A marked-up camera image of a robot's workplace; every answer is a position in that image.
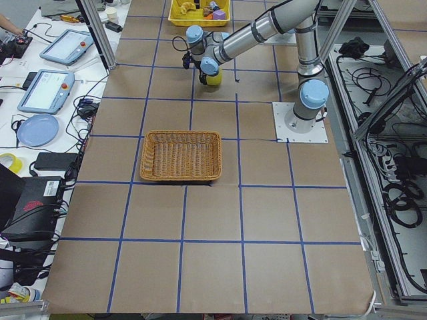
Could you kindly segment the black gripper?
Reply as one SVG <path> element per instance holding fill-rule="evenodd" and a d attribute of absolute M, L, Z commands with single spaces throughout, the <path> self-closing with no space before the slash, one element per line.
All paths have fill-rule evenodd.
<path fill-rule="evenodd" d="M 202 70 L 202 64 L 204 61 L 206 61 L 206 59 L 207 57 L 196 58 L 195 56 L 193 56 L 193 64 L 199 71 L 199 82 L 202 85 L 207 85 L 207 73 Z"/>

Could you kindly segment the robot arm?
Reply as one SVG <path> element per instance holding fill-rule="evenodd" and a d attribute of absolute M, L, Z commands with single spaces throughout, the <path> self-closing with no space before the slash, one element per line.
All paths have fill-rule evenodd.
<path fill-rule="evenodd" d="M 278 34 L 294 30 L 300 83 L 299 101 L 293 107 L 293 114 L 302 121 L 314 120 L 329 96 L 328 86 L 323 82 L 324 66 L 317 44 L 316 12 L 319 6 L 319 1 L 282 1 L 226 37 L 192 25 L 186 30 L 183 68 L 188 69 L 194 64 L 199 70 L 200 82 L 206 84 L 207 77 L 218 75 L 224 63 Z"/>

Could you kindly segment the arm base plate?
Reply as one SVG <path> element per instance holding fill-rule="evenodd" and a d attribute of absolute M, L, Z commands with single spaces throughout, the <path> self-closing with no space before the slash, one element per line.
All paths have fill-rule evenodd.
<path fill-rule="evenodd" d="M 276 141 L 280 143 L 328 143 L 324 118 L 302 120 L 294 114 L 294 103 L 272 102 Z"/>

